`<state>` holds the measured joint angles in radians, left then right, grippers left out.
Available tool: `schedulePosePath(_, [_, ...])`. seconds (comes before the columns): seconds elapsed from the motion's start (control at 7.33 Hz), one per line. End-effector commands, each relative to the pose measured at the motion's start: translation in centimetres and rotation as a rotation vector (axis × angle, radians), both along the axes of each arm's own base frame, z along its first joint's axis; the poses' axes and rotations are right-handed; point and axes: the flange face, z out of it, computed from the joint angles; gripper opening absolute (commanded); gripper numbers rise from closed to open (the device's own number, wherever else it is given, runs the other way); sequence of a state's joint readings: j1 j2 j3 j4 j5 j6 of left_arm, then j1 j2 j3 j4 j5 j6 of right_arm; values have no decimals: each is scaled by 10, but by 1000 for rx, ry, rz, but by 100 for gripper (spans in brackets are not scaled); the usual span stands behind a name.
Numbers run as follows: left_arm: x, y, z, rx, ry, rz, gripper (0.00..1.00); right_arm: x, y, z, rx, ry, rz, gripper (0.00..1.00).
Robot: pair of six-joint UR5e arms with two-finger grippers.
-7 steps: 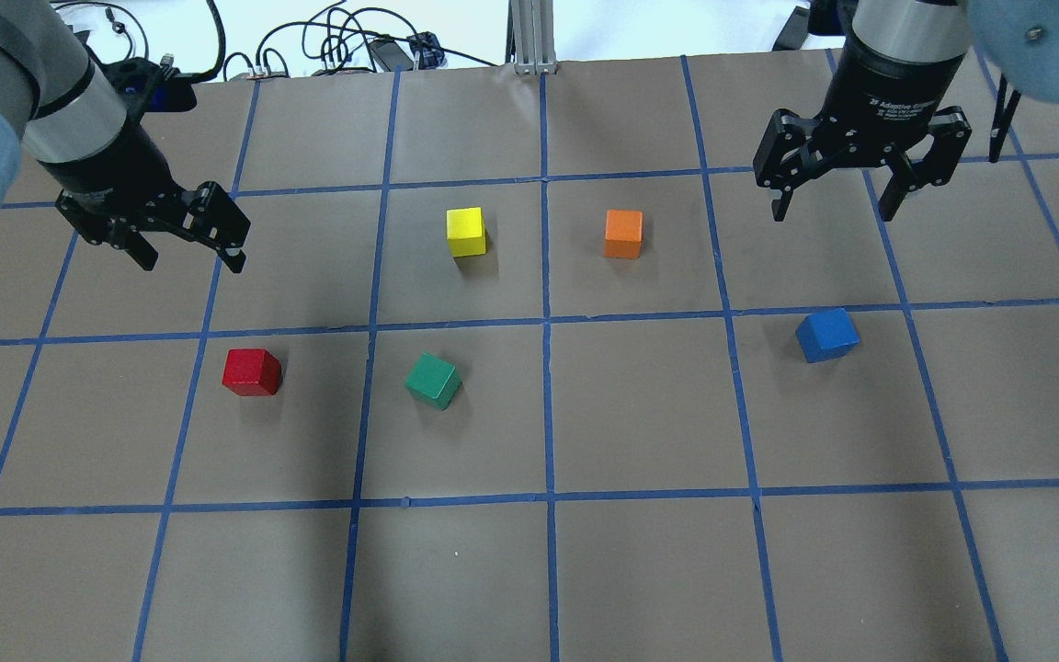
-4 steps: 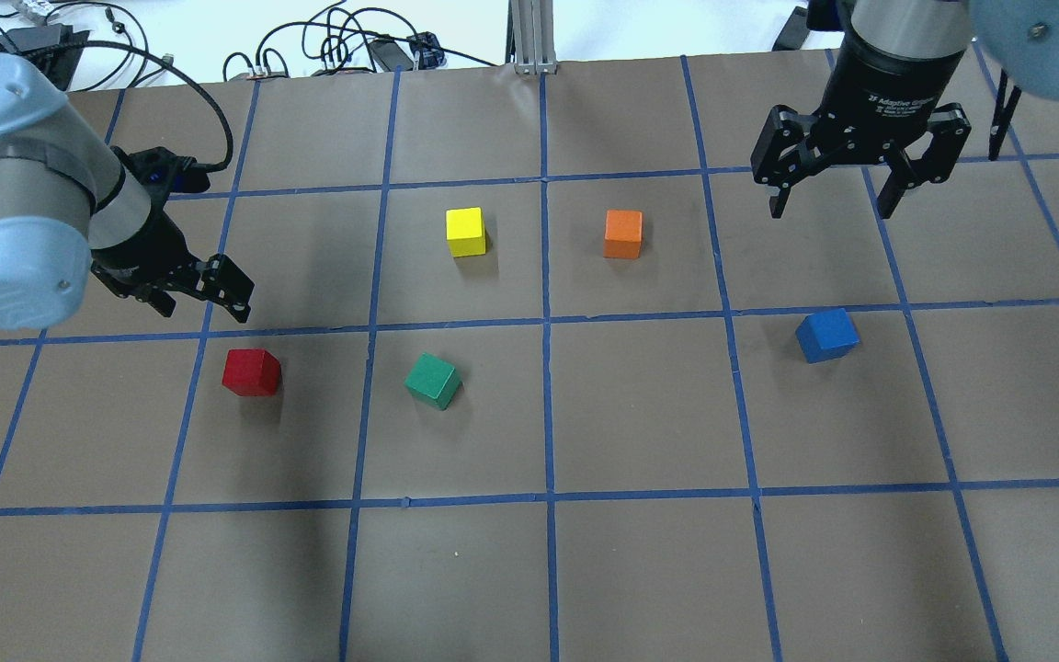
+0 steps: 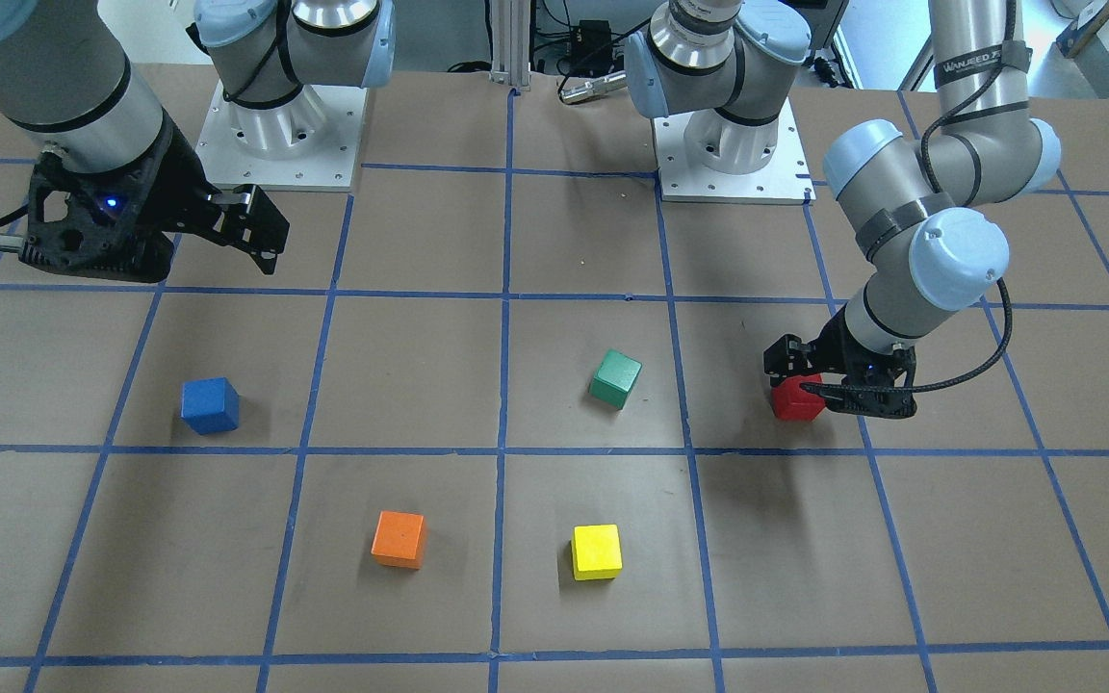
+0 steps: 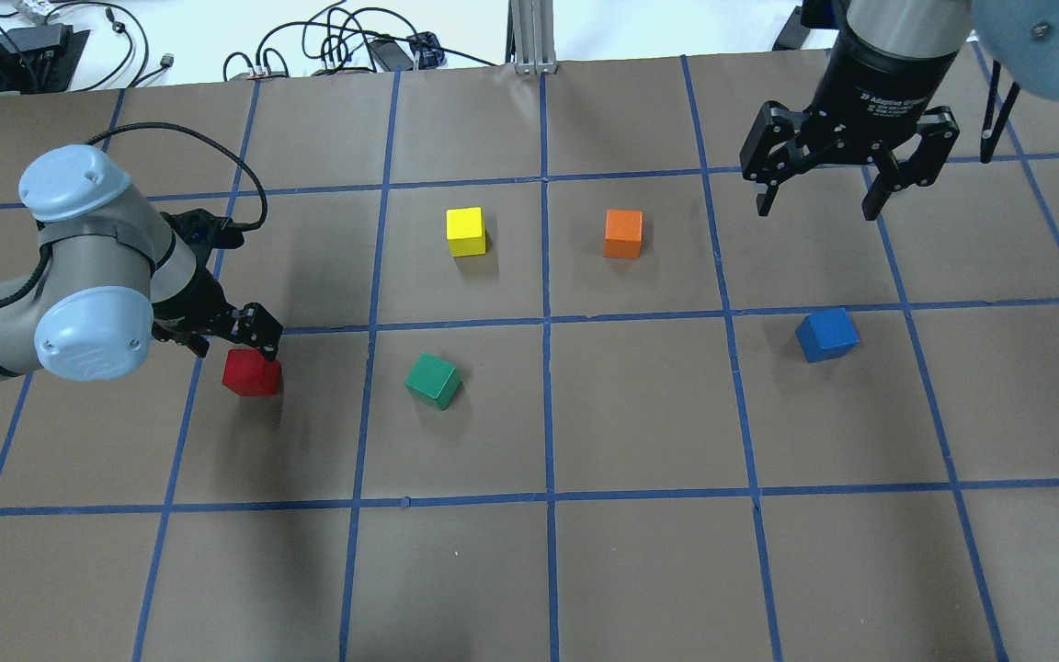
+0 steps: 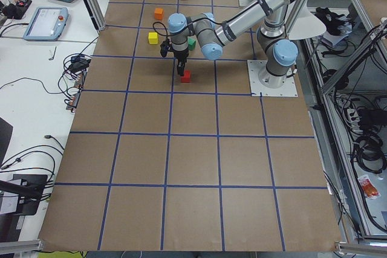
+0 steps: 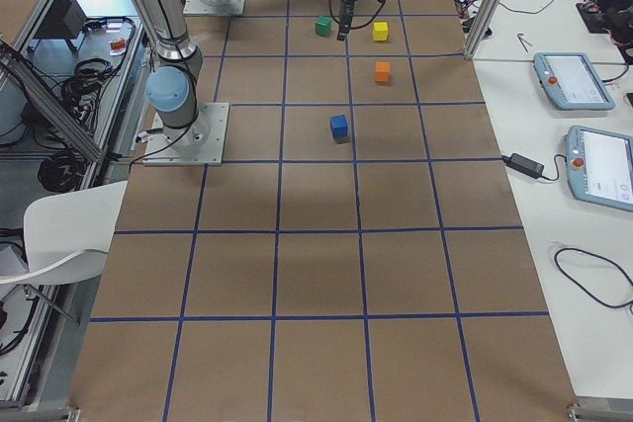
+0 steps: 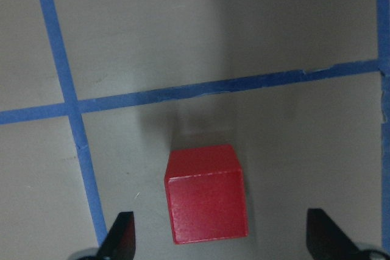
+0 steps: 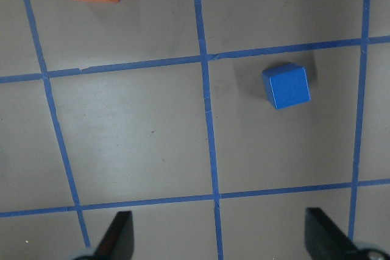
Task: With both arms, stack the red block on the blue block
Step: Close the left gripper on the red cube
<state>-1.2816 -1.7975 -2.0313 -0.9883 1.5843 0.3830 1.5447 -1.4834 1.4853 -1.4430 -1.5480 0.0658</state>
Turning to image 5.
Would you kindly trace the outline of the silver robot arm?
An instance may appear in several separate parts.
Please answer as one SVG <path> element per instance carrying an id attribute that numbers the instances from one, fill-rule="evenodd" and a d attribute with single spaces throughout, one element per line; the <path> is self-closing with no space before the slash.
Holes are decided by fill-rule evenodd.
<path id="1" fill-rule="evenodd" d="M 297 46 L 285 37 L 287 28 L 284 25 L 287 7 L 295 1 L 297 0 L 254 0 L 232 18 L 219 24 L 214 21 L 211 13 L 196 16 L 174 13 L 168 18 L 169 33 L 160 45 L 160 54 L 166 57 L 167 53 L 172 52 L 178 60 L 177 73 L 182 76 L 189 56 L 190 36 L 197 38 L 207 60 L 217 60 L 227 44 L 263 21 L 257 40 L 267 56 L 267 63 L 258 76 L 264 86 L 279 88 L 298 56 Z"/>

